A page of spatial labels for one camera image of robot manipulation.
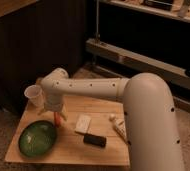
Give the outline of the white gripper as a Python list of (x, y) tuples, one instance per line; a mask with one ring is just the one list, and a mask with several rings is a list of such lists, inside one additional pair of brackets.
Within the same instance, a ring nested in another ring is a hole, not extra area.
[(60, 94), (46, 94), (44, 108), (40, 109), (37, 115), (42, 115), (46, 111), (60, 112), (60, 116), (64, 121), (67, 121), (68, 117), (63, 109), (63, 96)]

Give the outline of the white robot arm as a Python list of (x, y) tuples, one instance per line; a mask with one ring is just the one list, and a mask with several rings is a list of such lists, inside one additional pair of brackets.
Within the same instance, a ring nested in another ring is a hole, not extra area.
[(52, 112), (62, 111), (67, 94), (122, 103), (131, 171), (185, 171), (173, 96), (160, 76), (73, 79), (57, 68), (40, 85)]

